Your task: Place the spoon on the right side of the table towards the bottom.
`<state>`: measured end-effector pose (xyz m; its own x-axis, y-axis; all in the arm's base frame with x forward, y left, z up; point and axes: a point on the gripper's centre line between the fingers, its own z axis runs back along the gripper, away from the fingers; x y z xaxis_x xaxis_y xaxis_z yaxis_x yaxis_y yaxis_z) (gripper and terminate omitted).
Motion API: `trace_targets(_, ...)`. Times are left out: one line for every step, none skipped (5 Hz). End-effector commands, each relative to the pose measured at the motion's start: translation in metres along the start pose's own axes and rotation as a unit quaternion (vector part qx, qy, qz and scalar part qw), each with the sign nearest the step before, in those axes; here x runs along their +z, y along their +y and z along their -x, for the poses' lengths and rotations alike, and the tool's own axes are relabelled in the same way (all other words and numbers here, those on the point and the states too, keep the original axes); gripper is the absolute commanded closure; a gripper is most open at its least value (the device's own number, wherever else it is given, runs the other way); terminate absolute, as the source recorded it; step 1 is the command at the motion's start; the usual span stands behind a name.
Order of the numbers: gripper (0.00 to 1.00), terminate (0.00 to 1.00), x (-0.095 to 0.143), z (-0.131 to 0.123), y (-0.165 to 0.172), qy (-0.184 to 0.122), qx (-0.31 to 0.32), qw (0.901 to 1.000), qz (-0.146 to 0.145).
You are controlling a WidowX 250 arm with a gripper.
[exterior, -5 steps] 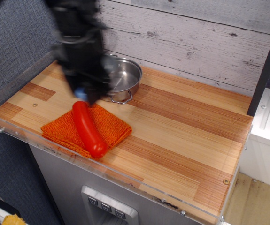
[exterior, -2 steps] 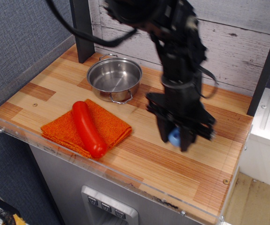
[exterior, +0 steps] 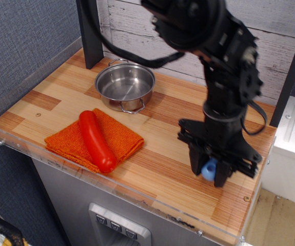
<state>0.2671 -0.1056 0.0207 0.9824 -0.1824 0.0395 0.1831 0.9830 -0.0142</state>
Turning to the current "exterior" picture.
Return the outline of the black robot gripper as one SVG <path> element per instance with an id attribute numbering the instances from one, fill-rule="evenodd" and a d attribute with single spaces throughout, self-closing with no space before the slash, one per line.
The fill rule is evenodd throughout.
<path id="1" fill-rule="evenodd" d="M 233 172 L 239 171 L 254 178 L 261 155 L 243 137 L 241 118 L 205 120 L 179 120 L 178 139 L 189 146 L 191 170 L 201 173 L 210 158 L 218 160 L 214 186 L 221 188 Z"/>

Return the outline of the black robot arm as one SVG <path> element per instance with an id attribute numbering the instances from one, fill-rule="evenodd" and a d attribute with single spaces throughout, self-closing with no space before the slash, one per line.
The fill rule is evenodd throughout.
<path id="1" fill-rule="evenodd" d="M 254 102 L 262 81 L 256 67 L 255 37 L 226 8 L 224 1 L 142 1 L 154 16 L 159 36 L 179 52 L 196 55 L 208 89 L 204 120 L 180 119 L 178 138 L 188 144 L 195 175 L 215 164 L 215 187 L 233 172 L 254 177 L 261 155 L 244 139 L 248 108 L 262 117 Z"/>

